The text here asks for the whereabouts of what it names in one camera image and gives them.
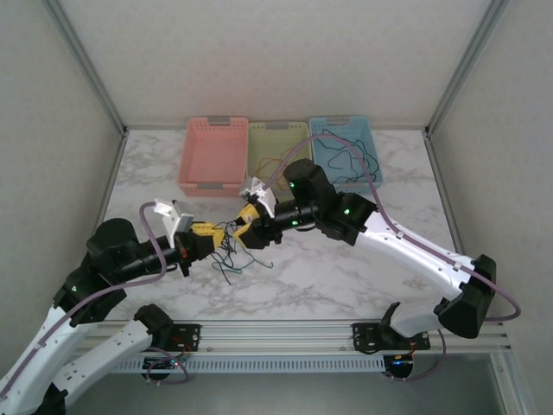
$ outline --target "basket handle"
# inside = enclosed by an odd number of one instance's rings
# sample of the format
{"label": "basket handle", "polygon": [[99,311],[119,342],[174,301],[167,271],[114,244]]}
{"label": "basket handle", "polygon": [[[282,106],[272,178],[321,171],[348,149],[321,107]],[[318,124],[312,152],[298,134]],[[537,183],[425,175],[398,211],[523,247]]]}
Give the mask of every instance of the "basket handle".
{"label": "basket handle", "polygon": [[350,118],[348,116],[343,117],[327,117],[327,125],[346,125],[349,124]]}
{"label": "basket handle", "polygon": [[207,117],[207,123],[209,125],[230,125],[231,124],[231,118],[230,117]]}
{"label": "basket handle", "polygon": [[223,183],[198,183],[196,188],[201,188],[203,190],[221,190],[225,188]]}
{"label": "basket handle", "polygon": [[274,122],[274,123],[265,123],[266,130],[288,130],[290,124],[286,122]]}

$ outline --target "white marble table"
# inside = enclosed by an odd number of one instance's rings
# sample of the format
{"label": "white marble table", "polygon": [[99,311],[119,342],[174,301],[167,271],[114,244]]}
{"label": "white marble table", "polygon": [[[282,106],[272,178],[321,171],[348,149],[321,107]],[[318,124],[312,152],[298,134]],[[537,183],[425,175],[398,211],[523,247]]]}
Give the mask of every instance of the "white marble table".
{"label": "white marble table", "polygon": [[[452,248],[442,204],[420,131],[375,131],[384,171],[379,193],[391,217],[438,245]],[[155,197],[185,201],[196,220],[233,219],[239,198],[187,198],[176,184],[184,131],[132,131],[106,219],[124,217],[146,235],[138,208]],[[149,214],[156,235],[161,218]],[[127,290],[108,319],[132,318],[156,303],[175,320],[311,320],[380,318],[390,303],[435,295],[434,289],[375,252],[324,237],[319,231],[288,231],[280,246],[253,252],[272,269],[254,264],[228,285],[212,260],[193,264],[190,277],[170,272],[162,281]],[[238,256],[245,264],[247,258]]]}

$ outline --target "green wire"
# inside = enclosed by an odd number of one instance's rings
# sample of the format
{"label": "green wire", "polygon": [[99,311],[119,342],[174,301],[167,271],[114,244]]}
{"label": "green wire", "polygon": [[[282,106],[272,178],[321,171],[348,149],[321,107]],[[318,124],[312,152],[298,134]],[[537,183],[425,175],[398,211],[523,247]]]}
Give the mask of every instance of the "green wire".
{"label": "green wire", "polygon": [[[246,265],[240,266],[240,267],[238,267],[238,266],[230,267],[228,265],[225,265],[223,262],[218,261],[218,260],[215,259],[214,262],[212,262],[211,267],[213,269],[217,270],[217,271],[231,272],[233,274],[238,274],[238,275],[242,274],[242,270],[244,270],[248,266],[250,266],[252,264],[255,264],[255,263],[260,264],[260,265],[264,266],[265,268],[269,268],[269,269],[274,267],[274,264],[273,264],[272,261],[270,262],[270,265],[267,265],[264,262],[256,259],[250,252],[246,251],[243,246],[241,246],[241,248],[242,248],[242,251],[244,251],[244,253],[246,253],[251,258],[251,261],[248,262]],[[227,254],[226,257],[223,258],[223,261],[226,261],[228,258],[229,258],[229,255]]]}

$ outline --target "purple cable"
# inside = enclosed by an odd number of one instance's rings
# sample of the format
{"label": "purple cable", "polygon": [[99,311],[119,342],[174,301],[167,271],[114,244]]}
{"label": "purple cable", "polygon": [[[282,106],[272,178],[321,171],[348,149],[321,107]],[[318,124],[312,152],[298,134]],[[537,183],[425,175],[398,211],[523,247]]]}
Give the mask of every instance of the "purple cable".
{"label": "purple cable", "polygon": [[[344,144],[353,153],[353,155],[357,158],[357,160],[359,161],[359,164],[361,164],[361,167],[363,168],[363,172],[365,173],[366,180],[368,181],[369,187],[371,188],[371,191],[372,191],[372,195],[374,196],[374,201],[377,204],[378,211],[380,212],[380,214],[382,214],[382,217],[384,218],[384,220],[385,220],[386,224],[388,225],[388,227],[390,227],[390,229],[393,230],[395,233],[399,233],[400,232],[399,228],[396,227],[396,225],[394,225],[394,222],[390,219],[388,214],[385,212],[384,205],[382,204],[382,201],[380,200],[380,197],[378,196],[377,188],[374,186],[374,183],[372,182],[371,172],[369,171],[369,169],[367,168],[367,166],[363,162],[363,158],[361,157],[361,155],[355,150],[355,148],[352,146],[352,144],[349,141],[347,141],[346,139],[341,138],[341,137],[333,136],[332,134],[318,134],[316,136],[306,138],[301,143],[299,143],[283,159],[283,162],[278,167],[278,169],[275,170],[275,172],[273,173],[273,176],[270,177],[269,181],[267,183],[265,183],[263,189],[265,190],[265,189],[269,188],[269,186],[278,177],[280,177],[280,175],[283,173],[284,169],[286,169],[286,166],[288,166],[288,162],[292,159],[292,157],[294,157],[296,155],[297,151],[301,147],[311,143],[312,141],[320,139],[320,138],[332,138],[333,140]],[[451,258],[447,257],[446,255],[443,255],[442,253],[436,251],[435,249],[431,248],[430,246],[426,246],[423,242],[419,241],[418,239],[413,238],[412,236],[408,235],[407,233],[404,234],[404,239],[409,241],[414,246],[417,246],[417,247],[421,248],[422,250],[428,252],[429,254],[434,255],[435,257],[441,259],[446,264],[455,266],[455,261],[454,260],[452,260]],[[485,319],[485,321],[487,321],[487,322],[506,322],[506,321],[513,320],[513,319],[517,318],[518,316],[520,316],[520,312],[521,312],[520,305],[518,305],[517,300],[515,300],[515,298],[513,296],[511,296],[511,294],[509,294],[507,291],[503,290],[502,288],[498,287],[496,284],[494,284],[492,281],[490,281],[486,277],[483,277],[478,272],[473,271],[473,270],[471,270],[470,268],[467,268],[464,265],[462,265],[460,269],[461,269],[461,271],[464,271],[467,274],[469,274],[471,277],[474,277],[474,278],[478,279],[479,281],[481,281],[482,283],[484,283],[485,285],[490,287],[492,290],[494,290],[495,292],[500,294],[515,309],[514,312],[512,314],[508,315],[508,316],[487,317]]]}
{"label": "purple cable", "polygon": [[[440,340],[442,340],[442,355],[440,356],[440,360],[435,364],[434,367],[432,367],[430,370],[428,370],[427,372],[424,372],[424,373],[421,373],[421,374],[418,374],[416,376],[410,376],[409,378],[399,378],[401,379],[402,382],[414,382],[415,380],[422,380],[424,378],[428,378],[431,374],[433,374],[434,372],[436,372],[440,367],[443,366],[443,362],[445,361],[445,358],[446,358],[446,353],[447,353],[447,350],[446,350],[446,339],[445,337],[443,336],[443,333],[441,330],[438,330],[438,335],[440,335]],[[391,381],[393,382],[395,377],[392,376],[390,373],[386,372],[385,373],[385,376],[387,378],[390,378]]]}
{"label": "purple cable", "polygon": [[175,357],[171,355],[167,350],[163,350],[162,348],[148,348],[149,351],[152,352],[158,352],[165,356],[165,358],[160,359],[159,361],[154,361],[151,365],[148,367],[148,371],[146,372],[146,379],[148,382],[154,382],[157,385],[182,385],[183,383],[187,383],[190,380],[190,377],[188,376],[188,370],[185,366],[179,364],[178,366],[182,369],[182,372],[184,372],[184,379],[181,380],[153,380],[150,378],[149,373],[152,371],[154,367],[159,365],[163,361],[176,361]]}
{"label": "purple cable", "polygon": [[11,389],[11,387],[16,383],[16,380],[19,378],[25,367],[33,360],[35,355],[38,353],[40,348],[43,348],[46,346],[46,341],[52,336],[53,333],[57,329],[59,329],[67,320],[69,320],[77,311],[82,309],[85,305],[89,304],[91,301],[94,301],[97,298],[100,298],[106,294],[109,294],[110,292],[117,291],[117,290],[124,290],[126,288],[132,288],[132,287],[139,287],[141,285],[151,284],[156,281],[159,281],[163,278],[165,275],[165,272],[167,272],[167,261],[165,260],[165,257],[163,256],[162,248],[159,246],[156,240],[156,236],[154,235],[151,227],[149,227],[149,223],[146,220],[146,216],[144,215],[144,210],[146,208],[152,208],[156,205],[154,201],[149,201],[147,203],[144,203],[139,210],[140,214],[140,221],[142,222],[144,229],[146,230],[146,233],[148,234],[148,239],[151,242],[152,246],[154,247],[154,251],[156,251],[156,255],[159,258],[159,262],[162,265],[162,269],[160,270],[159,274],[152,278],[146,278],[141,281],[136,281],[134,283],[125,283],[125,284],[118,284],[113,285],[111,287],[105,288],[103,290],[100,290],[98,292],[95,292],[94,294],[90,295],[89,297],[82,300],[80,303],[77,303],[72,309],[70,309],[60,320],[58,320],[45,334],[43,337],[40,338],[38,341],[39,348],[35,347],[33,348],[27,356],[25,356],[25,359],[21,362],[19,367],[16,369],[14,374],[11,376],[11,378],[8,380],[6,385],[3,387],[2,391],[0,392],[0,400],[4,399],[6,395],[8,394],[8,391]]}

